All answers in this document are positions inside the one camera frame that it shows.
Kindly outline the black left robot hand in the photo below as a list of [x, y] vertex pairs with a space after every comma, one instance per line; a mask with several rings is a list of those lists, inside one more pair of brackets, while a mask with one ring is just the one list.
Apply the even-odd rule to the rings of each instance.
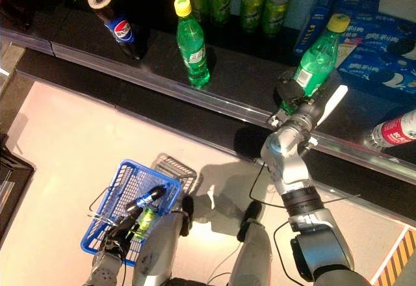
[[119, 257], [122, 261], [130, 249], [134, 231], [139, 228], [137, 218], [141, 215], [142, 210], [138, 213], [131, 213], [123, 218], [117, 226], [111, 227], [105, 234], [98, 251], [104, 251]]

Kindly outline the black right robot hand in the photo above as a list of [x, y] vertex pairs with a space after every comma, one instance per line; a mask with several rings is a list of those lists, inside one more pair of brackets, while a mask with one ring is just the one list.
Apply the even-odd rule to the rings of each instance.
[[293, 115], [303, 104], [311, 106], [312, 114], [321, 118], [324, 114], [324, 87], [318, 87], [311, 96], [294, 80], [294, 71], [286, 70], [277, 78], [274, 94], [280, 98], [279, 110], [286, 116]]

